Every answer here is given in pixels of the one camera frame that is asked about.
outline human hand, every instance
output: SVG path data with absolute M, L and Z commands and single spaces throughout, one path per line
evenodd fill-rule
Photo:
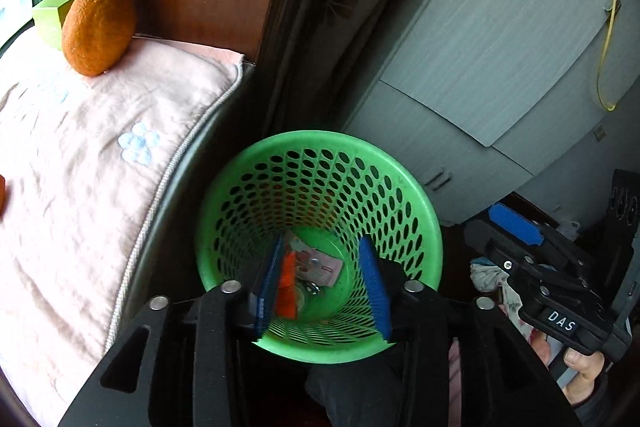
M 545 333 L 536 331 L 531 341 L 531 347 L 545 365 L 551 362 L 551 346 L 546 341 Z M 569 348 L 564 354 L 564 363 L 575 369 L 578 374 L 569 382 L 562 392 L 571 405 L 578 405 L 593 393 L 596 377 L 604 367 L 604 356 L 597 351 L 590 356 L 582 355 Z

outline grey cabinet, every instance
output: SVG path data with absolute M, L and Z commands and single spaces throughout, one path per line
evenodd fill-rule
M 343 132 L 398 159 L 423 185 L 444 224 L 460 223 L 531 178 L 525 169 L 384 82 Z
M 596 94 L 596 70 L 607 32 L 603 26 L 562 79 L 494 147 L 539 174 L 597 126 L 606 111 Z M 607 103 L 615 103 L 640 75 L 640 0 L 620 0 L 600 79 Z
M 443 222 L 518 190 L 606 115 L 595 75 L 611 0 L 390 0 L 337 128 L 389 152 Z M 601 78 L 640 75 L 640 0 L 621 0 Z

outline cabinet handle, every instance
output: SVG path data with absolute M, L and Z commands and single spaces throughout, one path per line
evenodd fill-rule
M 427 181 L 423 182 L 422 185 L 427 187 L 431 185 L 434 181 L 436 181 L 440 176 L 444 174 L 444 167 L 440 167 L 440 170 L 436 172 L 431 178 L 427 179 Z
M 440 190 L 441 188 L 443 188 L 447 183 L 449 183 L 451 181 L 452 178 L 452 174 L 451 172 L 447 172 L 447 177 L 444 178 L 440 183 L 438 183 L 437 185 L 434 185 L 433 187 L 431 187 L 431 190 L 433 190 L 433 192 L 435 192 L 436 190 Z

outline metal screw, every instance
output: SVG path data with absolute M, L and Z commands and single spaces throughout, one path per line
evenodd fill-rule
M 236 293 L 242 287 L 241 283 L 235 280 L 225 281 L 220 286 L 222 293 Z
M 167 304 L 169 304 L 169 299 L 166 298 L 164 295 L 156 295 L 154 298 L 152 298 L 149 301 L 149 307 L 152 310 L 161 310 L 162 308 L 164 308 L 165 306 L 167 306 Z
M 422 284 L 417 279 L 413 279 L 404 283 L 404 289 L 409 293 L 420 293 L 424 290 L 424 284 Z
M 481 310 L 491 310 L 494 308 L 495 303 L 489 297 L 478 297 L 476 299 L 476 306 Z

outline small package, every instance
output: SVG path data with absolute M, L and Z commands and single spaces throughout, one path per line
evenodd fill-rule
M 311 248 L 296 234 L 287 230 L 285 245 L 296 252 L 296 277 L 317 286 L 332 287 L 342 269 L 342 259 Z

